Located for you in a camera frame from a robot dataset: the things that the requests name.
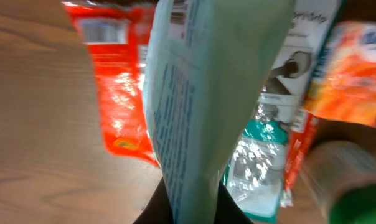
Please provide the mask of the mint green wipes pack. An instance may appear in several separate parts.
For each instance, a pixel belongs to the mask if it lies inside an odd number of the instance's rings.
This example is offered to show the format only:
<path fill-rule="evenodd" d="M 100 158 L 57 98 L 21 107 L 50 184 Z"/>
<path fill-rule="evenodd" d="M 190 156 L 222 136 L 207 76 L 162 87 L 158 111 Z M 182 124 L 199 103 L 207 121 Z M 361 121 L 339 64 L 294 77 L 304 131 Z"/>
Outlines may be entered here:
<path fill-rule="evenodd" d="M 174 223 L 213 223 L 220 179 L 284 42 L 290 0 L 159 1 L 144 115 Z"/>

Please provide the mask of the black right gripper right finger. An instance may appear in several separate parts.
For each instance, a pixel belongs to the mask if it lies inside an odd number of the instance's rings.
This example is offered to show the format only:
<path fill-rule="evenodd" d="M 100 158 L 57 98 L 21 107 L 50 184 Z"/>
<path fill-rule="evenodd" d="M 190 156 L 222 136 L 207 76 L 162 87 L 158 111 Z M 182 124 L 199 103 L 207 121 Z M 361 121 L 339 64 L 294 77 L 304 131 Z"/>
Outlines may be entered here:
<path fill-rule="evenodd" d="M 219 182 L 217 209 L 214 224 L 252 224 L 229 194 L 226 186 Z"/>

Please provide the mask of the green product pouch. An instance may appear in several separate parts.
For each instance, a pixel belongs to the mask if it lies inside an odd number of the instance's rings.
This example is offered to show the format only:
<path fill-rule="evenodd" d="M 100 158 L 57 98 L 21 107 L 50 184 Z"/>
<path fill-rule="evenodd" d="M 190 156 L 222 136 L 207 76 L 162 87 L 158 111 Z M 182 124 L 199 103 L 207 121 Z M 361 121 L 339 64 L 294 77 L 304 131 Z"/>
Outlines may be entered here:
<path fill-rule="evenodd" d="M 342 0 L 297 0 L 291 27 L 223 177 L 251 220 L 275 222 L 283 195 L 290 132 L 305 118 L 301 101 Z"/>

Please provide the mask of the red sachet stick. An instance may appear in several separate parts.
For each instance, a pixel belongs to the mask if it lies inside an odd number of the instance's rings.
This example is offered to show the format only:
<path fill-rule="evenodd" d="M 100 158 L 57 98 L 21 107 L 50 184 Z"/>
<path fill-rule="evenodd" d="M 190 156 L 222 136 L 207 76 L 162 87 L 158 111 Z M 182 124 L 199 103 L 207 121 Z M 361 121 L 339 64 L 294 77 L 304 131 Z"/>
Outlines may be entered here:
<path fill-rule="evenodd" d="M 291 124 L 287 160 L 284 169 L 284 186 L 280 206 L 293 206 L 292 189 L 298 177 L 303 160 L 314 139 L 319 119 L 308 111 L 300 108 Z"/>

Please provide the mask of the orange snack packet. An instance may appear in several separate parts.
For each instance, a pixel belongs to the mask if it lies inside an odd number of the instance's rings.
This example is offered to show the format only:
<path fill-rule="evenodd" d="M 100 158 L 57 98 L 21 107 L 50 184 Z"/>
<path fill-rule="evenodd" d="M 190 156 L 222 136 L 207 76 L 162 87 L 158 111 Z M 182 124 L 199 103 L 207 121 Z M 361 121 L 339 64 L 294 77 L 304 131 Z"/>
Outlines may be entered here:
<path fill-rule="evenodd" d="M 143 110 L 156 1 L 64 1 L 92 58 L 105 149 L 157 166 Z"/>

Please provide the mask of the small orange box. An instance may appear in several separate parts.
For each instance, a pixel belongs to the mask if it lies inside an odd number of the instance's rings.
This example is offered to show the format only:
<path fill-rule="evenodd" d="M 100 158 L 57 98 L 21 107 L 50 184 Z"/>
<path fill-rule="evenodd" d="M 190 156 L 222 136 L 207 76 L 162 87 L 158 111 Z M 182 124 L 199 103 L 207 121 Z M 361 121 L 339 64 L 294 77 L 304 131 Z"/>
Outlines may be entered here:
<path fill-rule="evenodd" d="M 313 70 L 304 109 L 376 128 L 376 22 L 336 25 Z"/>

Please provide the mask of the green lid spice jar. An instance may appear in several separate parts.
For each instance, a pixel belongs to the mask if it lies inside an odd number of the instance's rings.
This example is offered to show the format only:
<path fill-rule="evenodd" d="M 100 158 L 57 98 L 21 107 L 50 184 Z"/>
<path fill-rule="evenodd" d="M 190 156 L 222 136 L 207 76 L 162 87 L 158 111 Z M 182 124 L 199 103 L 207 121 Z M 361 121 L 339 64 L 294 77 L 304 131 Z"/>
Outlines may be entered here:
<path fill-rule="evenodd" d="M 324 142 L 306 156 L 301 177 L 328 224 L 376 224 L 376 160 L 350 141 Z"/>

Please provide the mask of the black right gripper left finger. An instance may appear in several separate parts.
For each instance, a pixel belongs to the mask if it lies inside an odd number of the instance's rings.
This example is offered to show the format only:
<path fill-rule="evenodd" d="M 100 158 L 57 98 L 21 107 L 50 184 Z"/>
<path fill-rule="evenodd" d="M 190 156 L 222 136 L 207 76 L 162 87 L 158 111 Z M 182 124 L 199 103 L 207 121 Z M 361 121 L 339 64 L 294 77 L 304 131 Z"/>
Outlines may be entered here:
<path fill-rule="evenodd" d="M 161 179 L 146 208 L 133 224 L 173 224 L 166 185 Z"/>

